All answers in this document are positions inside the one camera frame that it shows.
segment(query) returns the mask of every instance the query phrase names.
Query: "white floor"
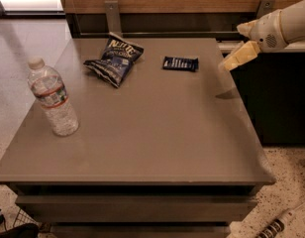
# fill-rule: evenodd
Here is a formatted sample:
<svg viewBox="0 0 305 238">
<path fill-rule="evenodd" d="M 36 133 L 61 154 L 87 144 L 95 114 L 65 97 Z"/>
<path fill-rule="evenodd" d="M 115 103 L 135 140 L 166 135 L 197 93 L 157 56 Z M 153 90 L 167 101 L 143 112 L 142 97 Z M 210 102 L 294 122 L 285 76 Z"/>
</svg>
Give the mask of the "white floor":
<svg viewBox="0 0 305 238">
<path fill-rule="evenodd" d="M 27 86 L 27 57 L 42 56 L 55 65 L 70 38 L 64 20 L 0 20 L 0 159 L 34 101 Z M 305 199 L 305 148 L 265 152 L 277 183 L 260 191 L 258 206 L 243 222 L 232 223 L 230 238 L 254 238 L 281 211 Z M 8 228 L 18 212 L 15 199 L 14 192 L 0 185 L 0 208 Z M 277 237 L 305 238 L 305 205 Z"/>
</svg>

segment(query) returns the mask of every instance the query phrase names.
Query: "white bottle cap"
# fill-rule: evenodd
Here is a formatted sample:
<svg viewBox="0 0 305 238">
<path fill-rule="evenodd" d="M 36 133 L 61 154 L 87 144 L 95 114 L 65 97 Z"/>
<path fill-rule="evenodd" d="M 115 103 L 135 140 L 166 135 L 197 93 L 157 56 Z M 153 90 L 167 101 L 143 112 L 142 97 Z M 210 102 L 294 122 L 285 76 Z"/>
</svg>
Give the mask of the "white bottle cap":
<svg viewBox="0 0 305 238">
<path fill-rule="evenodd" d="M 40 69 L 45 66 L 45 62 L 42 58 L 33 57 L 33 58 L 28 59 L 28 66 L 31 69 Z"/>
</svg>

